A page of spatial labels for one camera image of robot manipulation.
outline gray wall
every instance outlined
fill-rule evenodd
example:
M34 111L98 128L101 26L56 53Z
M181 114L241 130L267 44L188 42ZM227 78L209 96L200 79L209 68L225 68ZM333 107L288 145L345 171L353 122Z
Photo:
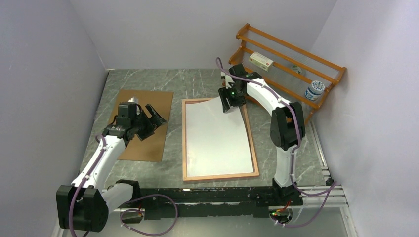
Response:
M215 68L247 22L310 49L336 0L71 0L107 68Z
M315 122L360 237L418 236L418 11L338 0L312 49L348 68Z
M0 233L50 236L106 70L67 0L0 2Z

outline cardboard sheet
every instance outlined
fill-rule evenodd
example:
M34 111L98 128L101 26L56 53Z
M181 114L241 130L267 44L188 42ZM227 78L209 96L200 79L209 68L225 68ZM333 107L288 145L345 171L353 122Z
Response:
M248 135L239 108L231 108L224 114L217 97L186 104L185 109L187 177L254 172Z
M120 102L128 101L133 96L138 98L138 103L141 105L148 116L150 116L150 114L145 108L145 105L151 104L157 113L160 114L160 116L169 121L173 92L120 90L117 95L111 116L109 117L109 123L112 122L114 116L118 113L118 104ZM167 131L168 124L165 124L159 127L154 132L154 135L143 141L140 141L140 139L135 136L118 159L154 162L162 161Z

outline marble tabletop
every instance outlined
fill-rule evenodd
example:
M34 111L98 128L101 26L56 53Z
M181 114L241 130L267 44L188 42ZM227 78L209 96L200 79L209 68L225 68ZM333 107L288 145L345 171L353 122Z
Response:
M229 180L182 180L182 110L186 98L217 97L221 87L218 69L144 69L111 70L97 108L94 125L81 169L97 148L94 139L106 127L120 89L172 91L173 101L168 122L166 143L161 162L118 160L105 187L119 179L137 180L142 188L241 187L272 185L276 169L276 149L269 137L270 116L260 106L247 103L251 133L260 175ZM324 185L319 147L312 124L306 126L306 136L297 153L296 180L299 186Z

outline brown board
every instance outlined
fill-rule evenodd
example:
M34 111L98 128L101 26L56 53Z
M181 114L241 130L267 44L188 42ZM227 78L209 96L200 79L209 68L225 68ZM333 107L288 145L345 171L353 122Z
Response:
M257 167L257 158L256 152L254 151L253 137L251 135L249 116L247 112L246 105L243 105L241 108L243 120L246 127L246 132L248 135L249 148L251 152L251 160L253 164L253 172L251 173L240 173L240 174L223 174L223 175L207 175L207 176L187 176L187 155L186 155L186 104L200 103L203 101L210 100L212 98L202 98L202 99L183 99L182 100L182 178L184 181L196 181L196 180L211 180L211 179L228 179L228 178L239 178L239 177L254 177L259 176L259 169Z
M145 109L145 105L150 104L160 116L169 121L173 92L120 90L111 116L109 117L109 123L112 122L114 116L118 113L118 104L120 102L128 101L133 96L138 98L138 103L141 105L141 108L144 109L147 116L150 116L150 114L147 109ZM165 124L157 128L157 130L154 131L154 135L143 141L140 141L140 139L135 136L118 159L154 162L162 161L167 131L168 125Z

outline white board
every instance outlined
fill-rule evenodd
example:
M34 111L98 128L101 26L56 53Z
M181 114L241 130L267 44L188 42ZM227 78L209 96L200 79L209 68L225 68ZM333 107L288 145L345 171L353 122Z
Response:
M252 173L253 163L240 109L222 111L219 97L186 104L188 177Z

